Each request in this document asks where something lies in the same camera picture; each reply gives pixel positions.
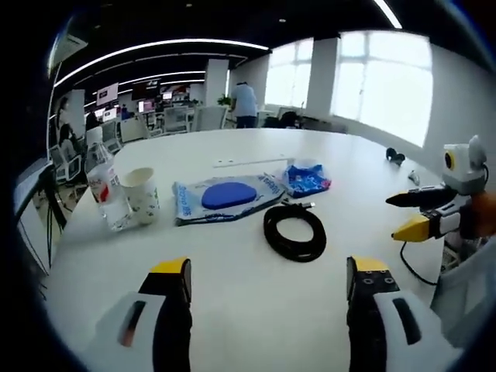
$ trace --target round table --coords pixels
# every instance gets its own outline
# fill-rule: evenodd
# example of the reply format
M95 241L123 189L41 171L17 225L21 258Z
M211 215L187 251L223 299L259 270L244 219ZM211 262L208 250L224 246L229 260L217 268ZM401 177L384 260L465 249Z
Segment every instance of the round table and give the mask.
M235 222L174 226L175 181L273 173L288 158L316 159L332 179L327 192L304 199L325 226L327 247L311 263L277 255L264 239L264 212ZM415 279L399 257L391 233L415 208L384 200L440 179L406 160L385 159L385 148L357 136L297 129L224 129L147 139L126 145L115 158L124 174L153 167L160 199L159 222L110 233L87 191L61 237L46 307L56 330L76 353L95 334L95 324L123 295L137 291L162 260L192 262L191 369L348 370L346 258L383 260L401 289L430 304L434 287ZM291 238L308 236L302 221L282 222ZM410 243L405 257L430 281L439 275L443 241Z

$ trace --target black wire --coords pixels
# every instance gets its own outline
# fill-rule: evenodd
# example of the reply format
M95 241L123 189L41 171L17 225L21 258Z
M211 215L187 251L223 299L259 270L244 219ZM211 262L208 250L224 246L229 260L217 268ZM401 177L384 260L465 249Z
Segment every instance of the black wire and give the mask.
M64 207L64 209L68 210L70 213L72 213L72 209L70 209L69 207L66 206L66 204L62 201L62 197L60 196L60 193L59 193L59 190L57 187L55 187L55 193L57 194L57 196L59 197L60 199L60 203L62 204L62 206Z
M38 292L40 293L41 297L43 298L44 301L46 301L47 297L46 295L43 293L43 291L41 289L38 288Z
M52 267L52 208L48 205L46 209L46 249L48 251L48 265Z
M486 184L489 181L489 168L487 167L486 164L482 164L483 169L486 171Z
M26 237L26 240L28 241L28 244L29 246L31 247L31 250L32 252L34 253L34 255L36 256L36 258L38 259L38 261L40 262L40 265L41 267L43 268L43 272L45 273L46 276L48 276L48 271L45 267L45 265L43 264L43 261L41 260L40 256L38 256L38 253L36 252L36 250L34 249L34 246L33 244L31 243L31 239L29 239L29 236L26 232L26 228L24 227L24 224L22 223L22 221L19 221L19 224L21 225L22 227L22 230L24 232L24 236Z
M283 237L277 231L277 224L283 219L302 219L313 230L308 242L295 242ZM296 262L310 262L319 258L326 248L326 231L319 217L299 204L270 208L263 217L263 234L270 246L282 257Z
M403 256L403 250L406 247L406 243L407 242L403 243L403 246L401 247L401 250L400 250L400 258L403 261L403 264L405 264L406 268L412 273L412 275L414 277L416 277L417 279L419 279L422 283L436 286L437 283L434 283L433 281L428 281L428 280L424 279L423 277L421 277L419 274L417 274L417 272L415 270L413 270L413 267L411 267L410 264L406 261L405 257Z

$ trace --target blue plastic bag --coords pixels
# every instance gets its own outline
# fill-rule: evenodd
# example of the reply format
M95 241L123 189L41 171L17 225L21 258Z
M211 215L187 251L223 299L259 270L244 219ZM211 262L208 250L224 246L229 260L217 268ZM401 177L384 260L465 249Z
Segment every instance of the blue plastic bag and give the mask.
M303 198L328 190L331 180L326 176L324 167L314 160L293 160L288 161L282 184L291 197Z
M257 196L246 204L216 210L205 208L202 205L205 191L215 184L226 182L240 182L249 185L257 191ZM283 185L268 174L214 177L197 184L174 182L172 190L176 198L176 224L179 226L192 223L234 221L276 204L284 194Z

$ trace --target potted plant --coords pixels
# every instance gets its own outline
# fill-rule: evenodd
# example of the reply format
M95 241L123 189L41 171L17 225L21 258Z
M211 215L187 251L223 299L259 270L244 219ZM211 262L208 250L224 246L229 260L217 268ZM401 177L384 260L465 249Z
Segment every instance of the potted plant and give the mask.
M231 98L227 97L226 95L222 95L222 97L217 100L217 103L220 106L229 106L230 107L231 106Z

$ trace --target coiled cable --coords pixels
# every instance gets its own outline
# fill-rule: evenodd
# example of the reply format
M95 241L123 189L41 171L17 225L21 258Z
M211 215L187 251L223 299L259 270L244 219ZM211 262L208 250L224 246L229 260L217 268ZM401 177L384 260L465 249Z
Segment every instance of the coiled cable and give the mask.
M267 210L263 217L263 234L270 246L282 257L296 262L311 262L319 258L326 248L327 238L319 217L308 211L313 204L289 204L276 206ZM313 230L313 237L308 242L295 242L283 237L277 231L277 224L283 219L302 219Z

